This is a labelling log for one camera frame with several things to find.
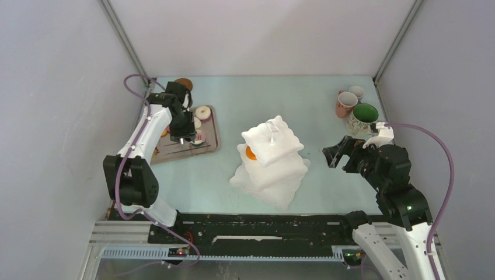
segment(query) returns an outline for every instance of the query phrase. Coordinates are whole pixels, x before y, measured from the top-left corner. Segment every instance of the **white table surface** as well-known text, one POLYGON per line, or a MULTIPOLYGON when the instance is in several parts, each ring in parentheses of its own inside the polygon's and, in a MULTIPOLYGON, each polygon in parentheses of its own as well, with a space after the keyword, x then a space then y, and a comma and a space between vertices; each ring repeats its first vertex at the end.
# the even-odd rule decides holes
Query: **white table surface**
MULTIPOLYGON (((181 77, 159 78, 168 81, 181 77)), ((193 82, 193 107, 212 105, 217 112, 221 136, 219 151, 152 166, 159 182, 159 195, 184 213, 222 214, 344 214, 363 210, 380 214, 376 192, 358 174, 341 167, 327 167, 322 148, 337 144, 348 135, 345 120, 335 116, 339 90, 361 86, 364 103, 375 106, 383 120, 377 93, 370 76, 262 76, 187 77, 193 82), (277 115, 282 116, 311 160, 306 177, 289 205, 281 212, 233 187, 229 179, 241 164, 237 144, 240 133, 277 115)))

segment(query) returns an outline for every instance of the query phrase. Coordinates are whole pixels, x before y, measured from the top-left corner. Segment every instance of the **green mug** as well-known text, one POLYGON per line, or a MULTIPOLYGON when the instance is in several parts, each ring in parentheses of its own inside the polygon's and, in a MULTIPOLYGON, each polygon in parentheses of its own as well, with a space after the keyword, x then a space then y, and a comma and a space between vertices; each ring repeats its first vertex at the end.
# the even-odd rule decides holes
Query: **green mug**
POLYGON ((371 135, 371 123, 377 121, 378 110, 367 103, 355 106, 346 123, 347 131, 357 137, 371 135))

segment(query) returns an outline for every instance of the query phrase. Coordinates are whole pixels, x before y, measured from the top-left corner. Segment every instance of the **patterned mug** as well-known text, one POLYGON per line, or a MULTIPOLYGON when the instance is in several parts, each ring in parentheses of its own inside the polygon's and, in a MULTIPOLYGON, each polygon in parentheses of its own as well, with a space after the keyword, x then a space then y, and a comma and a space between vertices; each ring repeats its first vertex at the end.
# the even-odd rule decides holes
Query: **patterned mug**
POLYGON ((371 135, 371 123, 377 121, 378 110, 367 103, 361 103, 353 109, 347 120, 347 131, 357 137, 371 135))
POLYGON ((349 116, 354 106, 356 106, 357 102, 358 99, 354 93, 339 92, 335 114, 339 118, 345 118, 349 116))

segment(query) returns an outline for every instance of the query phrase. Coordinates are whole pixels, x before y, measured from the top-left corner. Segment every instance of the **pink mug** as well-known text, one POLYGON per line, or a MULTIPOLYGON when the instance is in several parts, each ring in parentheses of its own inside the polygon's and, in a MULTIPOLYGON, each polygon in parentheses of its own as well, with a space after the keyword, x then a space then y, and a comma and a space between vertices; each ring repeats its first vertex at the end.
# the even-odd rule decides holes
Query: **pink mug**
POLYGON ((358 99, 354 93, 339 92, 335 114, 337 114, 337 117, 339 118, 345 118, 349 116, 353 108, 357 105, 357 102, 358 99))

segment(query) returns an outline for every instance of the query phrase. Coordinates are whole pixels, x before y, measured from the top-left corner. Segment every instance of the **orange object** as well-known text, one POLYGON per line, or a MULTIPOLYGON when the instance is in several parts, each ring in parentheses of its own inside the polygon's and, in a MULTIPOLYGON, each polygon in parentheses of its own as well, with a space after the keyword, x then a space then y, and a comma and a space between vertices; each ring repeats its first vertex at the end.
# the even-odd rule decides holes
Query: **orange object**
POLYGON ((246 156, 248 159, 256 160, 255 154, 251 151, 251 148, 247 146, 246 148, 246 156))

